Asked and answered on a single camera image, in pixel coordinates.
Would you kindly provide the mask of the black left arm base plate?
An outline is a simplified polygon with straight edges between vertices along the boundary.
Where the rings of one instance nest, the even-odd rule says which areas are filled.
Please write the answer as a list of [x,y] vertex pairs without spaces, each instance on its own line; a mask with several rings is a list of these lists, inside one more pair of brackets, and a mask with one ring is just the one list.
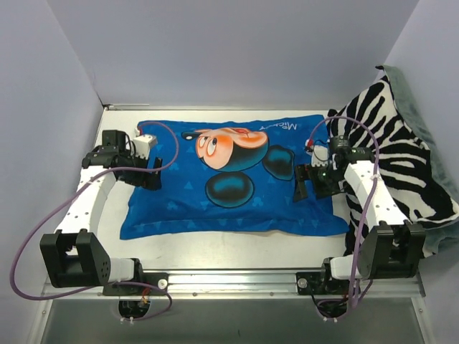
[[104,296],[163,296],[169,285],[169,274],[166,272],[147,272],[139,280],[123,281],[106,285]]

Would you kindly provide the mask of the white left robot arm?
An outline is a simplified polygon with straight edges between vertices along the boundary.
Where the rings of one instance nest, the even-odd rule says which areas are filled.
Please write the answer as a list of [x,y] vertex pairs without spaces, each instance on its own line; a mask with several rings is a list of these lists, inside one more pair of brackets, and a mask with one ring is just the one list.
[[96,237],[105,202],[115,183],[156,191],[161,188],[162,160],[146,171],[154,135],[133,140],[120,130],[105,130],[102,143],[82,160],[78,197],[52,234],[40,240],[40,250],[51,284],[57,288],[97,287],[119,282],[130,295],[141,292],[145,277],[136,258],[112,258]]

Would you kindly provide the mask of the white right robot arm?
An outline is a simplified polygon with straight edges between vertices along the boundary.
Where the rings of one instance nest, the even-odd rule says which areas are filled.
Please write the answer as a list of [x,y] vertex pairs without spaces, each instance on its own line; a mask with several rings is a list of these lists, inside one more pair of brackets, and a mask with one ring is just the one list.
[[396,205],[382,177],[377,158],[369,148],[352,148],[340,135],[320,149],[321,157],[294,169],[293,200],[308,196],[306,181],[322,199],[343,191],[353,192],[362,207],[361,220],[368,226],[359,248],[345,257],[330,258],[318,275],[319,287],[334,293],[344,280],[411,278],[417,274],[425,242],[425,230],[413,224]]

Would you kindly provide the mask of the yellow pillowcase with blue lining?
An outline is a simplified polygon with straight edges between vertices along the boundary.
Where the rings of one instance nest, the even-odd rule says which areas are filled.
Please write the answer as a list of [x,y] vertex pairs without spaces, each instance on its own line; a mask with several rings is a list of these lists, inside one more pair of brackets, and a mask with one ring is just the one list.
[[162,158],[162,186],[138,187],[120,228],[122,240],[194,231],[265,232],[301,236],[346,233],[331,198],[309,191],[295,201],[294,169],[308,164],[308,138],[325,143],[321,115],[246,123],[151,121],[138,124],[157,144],[151,158]]

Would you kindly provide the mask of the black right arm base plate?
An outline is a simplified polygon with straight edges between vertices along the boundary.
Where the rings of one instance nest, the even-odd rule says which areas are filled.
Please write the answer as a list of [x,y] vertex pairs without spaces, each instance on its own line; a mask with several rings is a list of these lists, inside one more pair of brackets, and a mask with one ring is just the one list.
[[296,289],[299,295],[348,295],[349,281],[324,277],[320,272],[297,272]]

